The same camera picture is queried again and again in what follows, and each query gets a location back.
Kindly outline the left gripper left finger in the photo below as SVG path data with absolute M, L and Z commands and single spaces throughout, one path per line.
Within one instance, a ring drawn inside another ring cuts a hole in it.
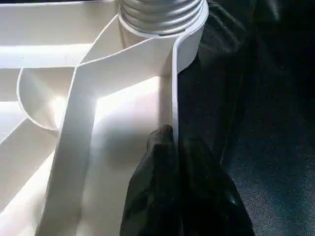
M 173 129 L 163 125 L 149 135 L 146 152 L 129 181 L 120 235 L 178 236 L 180 211 Z

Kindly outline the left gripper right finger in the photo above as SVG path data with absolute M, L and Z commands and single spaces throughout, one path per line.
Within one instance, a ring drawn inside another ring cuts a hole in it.
M 240 194 L 211 149 L 197 138 L 179 142 L 186 236 L 253 236 Z

